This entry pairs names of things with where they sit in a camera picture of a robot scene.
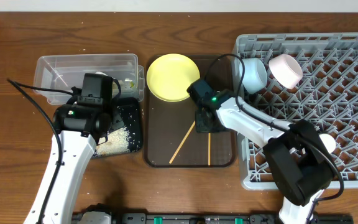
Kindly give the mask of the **white cup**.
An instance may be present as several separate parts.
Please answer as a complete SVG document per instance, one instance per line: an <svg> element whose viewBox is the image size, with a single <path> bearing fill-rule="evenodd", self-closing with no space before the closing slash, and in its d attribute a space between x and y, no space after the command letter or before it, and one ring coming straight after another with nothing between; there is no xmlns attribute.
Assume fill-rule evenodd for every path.
<svg viewBox="0 0 358 224"><path fill-rule="evenodd" d="M335 139L329 134L319 134L320 140L323 142L324 146L326 147L327 151L332 154L336 149L336 141Z"/></svg>

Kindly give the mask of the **white bowl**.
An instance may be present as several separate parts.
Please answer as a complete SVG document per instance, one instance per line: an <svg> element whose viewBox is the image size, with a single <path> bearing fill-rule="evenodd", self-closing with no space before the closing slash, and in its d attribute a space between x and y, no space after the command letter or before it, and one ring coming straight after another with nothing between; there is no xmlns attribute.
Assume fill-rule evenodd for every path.
<svg viewBox="0 0 358 224"><path fill-rule="evenodd" d="M287 89L292 89L303 78L300 64L288 54L281 54L268 62L273 77Z"/></svg>

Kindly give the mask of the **yellow plate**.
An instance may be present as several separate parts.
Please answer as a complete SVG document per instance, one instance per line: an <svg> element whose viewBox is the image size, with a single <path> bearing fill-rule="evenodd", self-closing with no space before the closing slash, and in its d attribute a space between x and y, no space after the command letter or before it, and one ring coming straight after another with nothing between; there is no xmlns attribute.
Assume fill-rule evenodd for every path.
<svg viewBox="0 0 358 224"><path fill-rule="evenodd" d="M179 102L190 97L187 88L200 79L200 71L191 58L166 54L150 64L146 77L154 96L167 102Z"/></svg>

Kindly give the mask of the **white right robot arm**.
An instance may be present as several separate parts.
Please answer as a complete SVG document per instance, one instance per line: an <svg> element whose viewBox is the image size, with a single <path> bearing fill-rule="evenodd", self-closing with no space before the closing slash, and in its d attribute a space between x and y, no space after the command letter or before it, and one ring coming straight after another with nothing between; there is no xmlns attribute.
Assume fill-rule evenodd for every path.
<svg viewBox="0 0 358 224"><path fill-rule="evenodd" d="M290 123L249 106L229 90L188 89L208 131L231 129L263 149L275 185L284 196L282 223L311 223L323 191L337 177L336 143L303 119Z"/></svg>

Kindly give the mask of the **light blue bowl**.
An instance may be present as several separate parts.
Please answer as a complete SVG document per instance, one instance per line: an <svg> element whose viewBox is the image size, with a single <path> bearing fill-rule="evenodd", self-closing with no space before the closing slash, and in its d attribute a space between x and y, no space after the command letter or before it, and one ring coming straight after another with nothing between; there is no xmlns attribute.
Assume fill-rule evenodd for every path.
<svg viewBox="0 0 358 224"><path fill-rule="evenodd" d="M244 76L241 83L250 94L257 93L267 85L267 71L258 58L244 58L239 64L239 75Z"/></svg>

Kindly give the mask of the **wooden chopstick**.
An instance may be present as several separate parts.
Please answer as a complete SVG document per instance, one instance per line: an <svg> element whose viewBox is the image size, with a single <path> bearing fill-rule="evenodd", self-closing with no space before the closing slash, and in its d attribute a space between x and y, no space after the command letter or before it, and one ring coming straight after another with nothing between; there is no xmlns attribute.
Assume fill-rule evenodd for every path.
<svg viewBox="0 0 358 224"><path fill-rule="evenodd" d="M181 143L179 144L179 146L177 147L176 151L174 152L173 156L171 157L171 159L169 160L169 164L172 164L172 162L175 160L177 154L180 152L181 148L183 147L185 141L187 140L188 136L190 135L190 133L192 132L192 130L194 129L196 124L196 121L193 121L192 125L190 126L190 128L188 129L188 131L186 132L185 136L183 137L183 139L181 140Z"/></svg>
<svg viewBox="0 0 358 224"><path fill-rule="evenodd" d="M211 165L211 133L208 133L208 166Z"/></svg>

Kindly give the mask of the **pile of rice and nuts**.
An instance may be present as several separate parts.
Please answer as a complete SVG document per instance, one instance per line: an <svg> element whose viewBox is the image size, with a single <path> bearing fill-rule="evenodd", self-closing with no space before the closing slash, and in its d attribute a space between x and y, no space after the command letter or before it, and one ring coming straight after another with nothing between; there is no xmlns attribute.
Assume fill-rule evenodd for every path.
<svg viewBox="0 0 358 224"><path fill-rule="evenodd" d="M124 127L108 135L108 140L96 147L93 157L106 157L128 154L142 147L142 130L139 123L139 111L135 105L119 106Z"/></svg>

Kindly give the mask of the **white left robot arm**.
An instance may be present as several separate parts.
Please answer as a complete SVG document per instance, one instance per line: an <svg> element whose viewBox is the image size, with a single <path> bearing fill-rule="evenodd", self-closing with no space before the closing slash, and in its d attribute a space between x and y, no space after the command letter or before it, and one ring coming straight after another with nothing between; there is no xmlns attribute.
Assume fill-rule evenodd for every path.
<svg viewBox="0 0 358 224"><path fill-rule="evenodd" d="M124 123L118 107L64 104L53 115L52 148L25 223L70 223L85 169L101 138Z"/></svg>

